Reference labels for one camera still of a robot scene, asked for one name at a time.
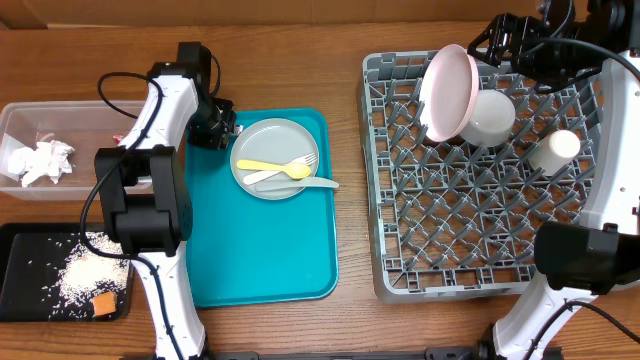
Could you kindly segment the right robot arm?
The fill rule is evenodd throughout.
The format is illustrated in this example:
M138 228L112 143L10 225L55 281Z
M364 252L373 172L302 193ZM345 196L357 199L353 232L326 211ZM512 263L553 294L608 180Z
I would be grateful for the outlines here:
M499 14L467 48L492 66L510 62L539 94L599 76L605 100L594 180L578 224L541 225L533 278L472 359L559 359L561 349L548 345L583 308L639 338L593 303L639 279L639 4L590 1L587 11L578 22L572 2L547 1L540 18Z

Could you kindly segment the yellow plastic spoon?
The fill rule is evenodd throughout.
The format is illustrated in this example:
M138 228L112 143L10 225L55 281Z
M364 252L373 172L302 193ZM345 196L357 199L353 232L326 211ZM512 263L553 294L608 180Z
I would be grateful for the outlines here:
M272 164L254 160L238 160L236 167L242 170L259 170L259 171L271 171L272 175L279 172L286 173L290 178L299 180L303 179L311 174L311 168L305 163L292 162L285 165Z

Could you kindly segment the white paper cup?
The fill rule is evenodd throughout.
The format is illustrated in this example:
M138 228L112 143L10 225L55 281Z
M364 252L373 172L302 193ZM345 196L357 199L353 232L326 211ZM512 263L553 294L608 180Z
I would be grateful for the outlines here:
M578 136L569 130L558 130L540 142L529 157L533 170L541 169L544 176L552 176L578 155L581 145Z

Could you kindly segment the grey bowl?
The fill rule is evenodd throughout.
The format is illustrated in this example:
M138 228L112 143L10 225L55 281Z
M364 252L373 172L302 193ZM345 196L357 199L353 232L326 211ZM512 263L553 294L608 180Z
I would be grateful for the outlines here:
M508 96L497 90L480 90L460 136L475 146L495 147L509 138L514 122L515 108Z

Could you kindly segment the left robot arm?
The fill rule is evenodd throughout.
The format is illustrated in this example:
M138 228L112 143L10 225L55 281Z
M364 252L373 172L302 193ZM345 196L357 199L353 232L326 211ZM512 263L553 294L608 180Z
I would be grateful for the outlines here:
M220 64L199 42L181 42L173 62L143 75L148 86L134 127L94 160L105 230L116 259L135 268L151 312L155 359L208 359L208 337L194 305L186 266L193 210L179 159L183 141L225 149L236 128L230 100L220 99Z

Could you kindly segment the orange food cube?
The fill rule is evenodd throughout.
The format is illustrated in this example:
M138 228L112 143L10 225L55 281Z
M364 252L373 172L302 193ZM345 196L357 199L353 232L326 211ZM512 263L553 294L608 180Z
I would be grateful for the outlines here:
M92 298L94 315L96 317L106 316L117 310L117 294L107 291Z

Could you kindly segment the white napkin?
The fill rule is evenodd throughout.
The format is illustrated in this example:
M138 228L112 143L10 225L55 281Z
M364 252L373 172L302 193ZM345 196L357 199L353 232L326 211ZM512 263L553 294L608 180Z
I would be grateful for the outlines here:
M12 151L7 170L9 174L20 178L22 187L30 186L43 176L57 184L63 174L73 172L68 157L74 152L72 146L58 140L37 142L35 149L21 147Z

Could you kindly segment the white pink-rimmed plate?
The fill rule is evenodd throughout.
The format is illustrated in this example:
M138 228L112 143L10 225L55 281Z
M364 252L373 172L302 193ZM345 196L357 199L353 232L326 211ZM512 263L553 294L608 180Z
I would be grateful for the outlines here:
M419 101L424 104L420 122L426 137L444 142L467 125L479 93L476 62L457 44L440 49L426 68Z

